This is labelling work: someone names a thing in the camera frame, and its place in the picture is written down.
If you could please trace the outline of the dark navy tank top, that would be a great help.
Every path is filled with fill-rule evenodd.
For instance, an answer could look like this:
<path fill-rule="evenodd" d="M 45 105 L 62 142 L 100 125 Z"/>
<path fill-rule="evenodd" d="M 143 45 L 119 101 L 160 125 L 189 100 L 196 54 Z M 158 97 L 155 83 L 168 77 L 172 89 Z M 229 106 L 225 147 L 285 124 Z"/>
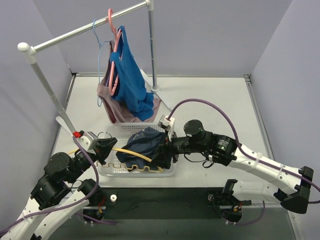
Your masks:
<path fill-rule="evenodd" d="M 127 141 L 127 144 L 122 148 L 124 150 L 129 150 L 138 154 L 141 154 L 149 159 L 152 158 L 152 154 L 157 148 L 161 148 L 165 142 L 166 134 L 160 132 L 152 127 L 147 127 L 135 134 L 133 134 Z M 126 152 L 116 152 L 117 159 L 125 164 L 129 171 L 133 170 L 151 170 L 159 171 L 160 168 L 155 169 L 150 166 L 149 161 L 142 159 L 138 156 L 126 153 Z"/>

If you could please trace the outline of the royal blue tank top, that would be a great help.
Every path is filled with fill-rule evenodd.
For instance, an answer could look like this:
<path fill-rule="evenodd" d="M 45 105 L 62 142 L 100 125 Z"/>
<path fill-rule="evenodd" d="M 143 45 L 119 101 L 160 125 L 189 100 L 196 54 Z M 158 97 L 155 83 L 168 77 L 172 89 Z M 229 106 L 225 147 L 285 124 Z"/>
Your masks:
<path fill-rule="evenodd" d="M 119 83 L 113 98 L 125 103 L 129 111 L 143 121 L 153 115 L 153 98 L 151 92 L 146 89 L 144 77 L 131 53 L 125 26 L 121 25 L 119 29 L 122 30 L 123 45 L 118 52 L 122 51 L 122 59 L 119 59 L 118 53 L 110 55 L 110 60 L 115 61 L 119 75 Z"/>

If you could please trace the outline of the pink plastic hanger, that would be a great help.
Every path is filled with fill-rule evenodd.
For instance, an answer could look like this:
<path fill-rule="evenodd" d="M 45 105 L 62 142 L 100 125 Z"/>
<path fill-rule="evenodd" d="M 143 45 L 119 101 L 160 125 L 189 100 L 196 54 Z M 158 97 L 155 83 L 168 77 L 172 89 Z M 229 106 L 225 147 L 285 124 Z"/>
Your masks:
<path fill-rule="evenodd" d="M 123 32 L 122 29 L 116 29 L 116 27 L 113 25 L 112 22 L 112 15 L 113 10 L 111 8 L 108 9 L 108 23 L 109 27 L 114 35 L 114 47 L 112 53 L 118 53 L 118 57 L 121 60 L 122 59 L 122 51 L 118 52 L 119 49 L 122 49 L 119 46 L 123 46 Z M 116 68 L 115 61 L 111 60 L 111 69 L 109 74 L 109 82 L 108 82 L 108 90 L 111 96 L 113 96 L 116 93 L 118 83 L 120 81 L 120 77 Z"/>

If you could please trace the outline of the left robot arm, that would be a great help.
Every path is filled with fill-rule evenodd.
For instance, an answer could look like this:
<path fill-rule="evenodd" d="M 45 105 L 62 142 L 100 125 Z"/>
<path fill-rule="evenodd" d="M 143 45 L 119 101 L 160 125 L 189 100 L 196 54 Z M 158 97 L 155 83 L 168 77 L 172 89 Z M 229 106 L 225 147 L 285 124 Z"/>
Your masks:
<path fill-rule="evenodd" d="M 44 228 L 52 233 L 79 209 L 100 203 L 98 176 L 84 180 L 68 199 L 65 196 L 71 193 L 68 185 L 75 183 L 86 170 L 98 171 L 95 162 L 105 163 L 117 139 L 81 137 L 74 142 L 78 146 L 74 156 L 58 152 L 50 157 L 44 175 L 31 191 L 18 219 L 0 232 L 2 240 L 43 240 L 44 235 L 36 235 L 36 231 Z"/>

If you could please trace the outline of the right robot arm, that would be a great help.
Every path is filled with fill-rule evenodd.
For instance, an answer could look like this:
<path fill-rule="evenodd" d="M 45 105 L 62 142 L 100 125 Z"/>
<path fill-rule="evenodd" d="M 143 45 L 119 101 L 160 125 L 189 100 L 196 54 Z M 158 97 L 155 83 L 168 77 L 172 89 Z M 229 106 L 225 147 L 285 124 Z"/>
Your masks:
<path fill-rule="evenodd" d="M 204 130 L 202 122 L 196 119 L 184 125 L 184 137 L 175 136 L 174 121 L 168 116 L 158 126 L 165 132 L 151 156 L 152 166 L 170 169 L 179 155 L 202 154 L 211 164 L 239 169 L 265 181 L 228 180 L 221 192 L 225 203 L 258 200 L 279 203 L 297 214 L 307 212 L 314 174 L 311 168 L 290 167 L 264 157 L 233 138 Z"/>

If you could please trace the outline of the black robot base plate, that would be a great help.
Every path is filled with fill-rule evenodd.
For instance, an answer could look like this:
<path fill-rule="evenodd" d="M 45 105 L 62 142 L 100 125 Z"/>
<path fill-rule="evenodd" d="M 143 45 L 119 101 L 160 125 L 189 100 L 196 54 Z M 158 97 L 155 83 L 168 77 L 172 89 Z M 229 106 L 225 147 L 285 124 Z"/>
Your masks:
<path fill-rule="evenodd" d="M 211 220 L 241 204 L 222 187 L 103 188 L 101 210 L 90 204 L 82 214 L 98 220 Z"/>

